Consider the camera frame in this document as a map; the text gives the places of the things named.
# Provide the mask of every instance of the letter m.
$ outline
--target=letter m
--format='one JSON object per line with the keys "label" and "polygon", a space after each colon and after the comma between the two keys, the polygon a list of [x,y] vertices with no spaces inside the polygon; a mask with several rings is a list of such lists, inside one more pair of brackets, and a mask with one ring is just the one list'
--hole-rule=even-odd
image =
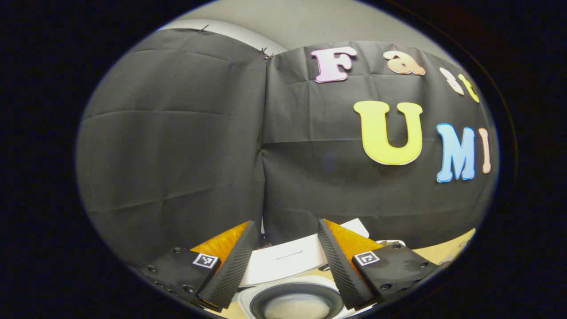
{"label": "letter m", "polygon": [[443,140],[443,164],[441,171],[437,174],[437,181],[445,183],[453,179],[451,163],[455,171],[455,179],[459,179],[461,174],[464,180],[475,177],[475,131],[465,127],[462,143],[459,142],[457,133],[451,124],[439,124],[437,132]]}

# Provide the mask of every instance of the black fabric backdrop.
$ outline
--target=black fabric backdrop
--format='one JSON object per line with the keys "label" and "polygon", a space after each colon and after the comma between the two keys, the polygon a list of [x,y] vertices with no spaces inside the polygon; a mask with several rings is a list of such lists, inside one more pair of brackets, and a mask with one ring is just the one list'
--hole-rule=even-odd
{"label": "black fabric backdrop", "polygon": [[[316,83],[310,52],[344,46],[358,52],[349,78]],[[411,55],[426,74],[389,70],[382,54],[392,50]],[[458,95],[439,67],[473,82],[467,73],[416,48],[369,41],[264,57],[212,32],[161,30],[101,81],[82,118],[77,176],[91,222],[123,261],[143,265],[262,216],[273,244],[316,233],[318,218],[360,218],[370,238],[413,249],[479,224],[498,178],[496,130],[482,95],[476,91],[480,104]],[[366,155],[353,110],[363,100],[390,105],[392,146],[407,139],[396,105],[423,108],[415,161],[381,165]],[[437,182],[440,123],[453,125],[459,139],[464,127],[475,130],[472,180]],[[481,169],[481,127],[489,132],[489,174]]]}

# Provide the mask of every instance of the yellow letter u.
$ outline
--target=yellow letter u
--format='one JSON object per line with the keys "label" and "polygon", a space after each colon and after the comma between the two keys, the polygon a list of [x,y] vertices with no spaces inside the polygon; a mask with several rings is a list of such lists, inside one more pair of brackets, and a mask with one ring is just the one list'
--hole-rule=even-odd
{"label": "yellow letter u", "polygon": [[379,101],[362,101],[354,105],[360,114],[362,127],[362,146],[370,158],[386,165],[405,165],[413,162],[421,153],[422,137],[420,114],[421,106],[414,103],[399,103],[397,109],[405,115],[408,127],[408,142],[396,148],[388,142],[386,132],[386,113],[388,104]]}

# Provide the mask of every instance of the screw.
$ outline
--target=screw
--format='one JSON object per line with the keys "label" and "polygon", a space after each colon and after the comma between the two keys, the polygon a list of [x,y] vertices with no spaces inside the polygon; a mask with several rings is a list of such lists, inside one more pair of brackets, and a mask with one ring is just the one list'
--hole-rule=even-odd
{"label": "screw", "polygon": [[192,293],[194,291],[193,287],[191,287],[190,285],[183,285],[183,290]]}

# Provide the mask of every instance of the clip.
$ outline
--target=clip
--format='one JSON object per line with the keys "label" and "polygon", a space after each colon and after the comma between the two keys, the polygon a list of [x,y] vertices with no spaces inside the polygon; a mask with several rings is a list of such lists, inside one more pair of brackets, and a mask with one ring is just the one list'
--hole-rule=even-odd
{"label": "clip", "polygon": [[207,24],[203,29],[200,29],[200,30],[199,30],[199,33],[205,32],[205,28],[208,27],[208,26],[209,26],[209,25]]}

